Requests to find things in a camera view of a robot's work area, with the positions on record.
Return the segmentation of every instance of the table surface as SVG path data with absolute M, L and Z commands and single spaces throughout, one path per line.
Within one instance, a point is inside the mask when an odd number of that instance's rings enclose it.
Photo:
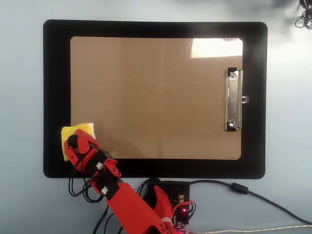
M 312 220 L 312 30 L 293 25 L 303 11 L 297 6 L 297 0 L 0 0 L 0 233 L 91 233 L 106 207 L 69 196 L 66 179 L 43 174 L 42 26 L 48 19 L 266 23 L 266 174 L 235 182 Z M 125 181 L 136 188 L 143 179 Z M 192 186 L 191 199 L 198 204 L 190 223 L 196 230 L 301 224 L 218 185 Z M 116 234 L 119 227 L 112 218 L 108 233 Z

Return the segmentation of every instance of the white connector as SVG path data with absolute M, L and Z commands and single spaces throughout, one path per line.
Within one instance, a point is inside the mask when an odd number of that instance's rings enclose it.
M 108 192 L 108 188 L 104 187 L 101 192 L 103 193 L 104 196 L 106 196 L 107 192 Z
M 99 171 L 102 170 L 103 167 L 104 167 L 103 163 L 100 163 L 100 162 L 97 163 L 97 169 L 98 169 Z

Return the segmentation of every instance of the cardboard surface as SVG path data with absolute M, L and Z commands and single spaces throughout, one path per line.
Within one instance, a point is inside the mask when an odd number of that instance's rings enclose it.
M 240 158 L 225 108 L 226 70 L 242 56 L 215 57 L 226 39 L 214 39 L 196 57 L 195 40 L 72 38 L 71 124 L 93 122 L 116 158 Z

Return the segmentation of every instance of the yellow sponge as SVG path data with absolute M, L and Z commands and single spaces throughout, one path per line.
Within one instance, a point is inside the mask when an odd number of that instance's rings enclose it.
M 61 134 L 61 139 L 62 139 L 63 156 L 64 156 L 64 160 L 66 162 L 69 161 L 69 158 L 65 154 L 64 143 L 68 139 L 68 137 L 70 137 L 72 134 L 75 133 L 75 131 L 77 129 L 81 129 L 81 130 L 85 131 L 86 133 L 93 136 L 94 139 L 96 138 L 96 136 L 94 134 L 94 124 L 93 123 L 81 123 L 81 124 L 78 124 L 78 125 L 72 126 L 72 127 L 63 127 L 60 134 Z

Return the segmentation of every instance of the metal clip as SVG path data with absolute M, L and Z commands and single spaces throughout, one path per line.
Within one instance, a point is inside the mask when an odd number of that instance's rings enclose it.
M 242 96 L 243 71 L 230 67 L 227 70 L 226 131 L 237 131 L 242 126 L 242 104 L 248 96 Z

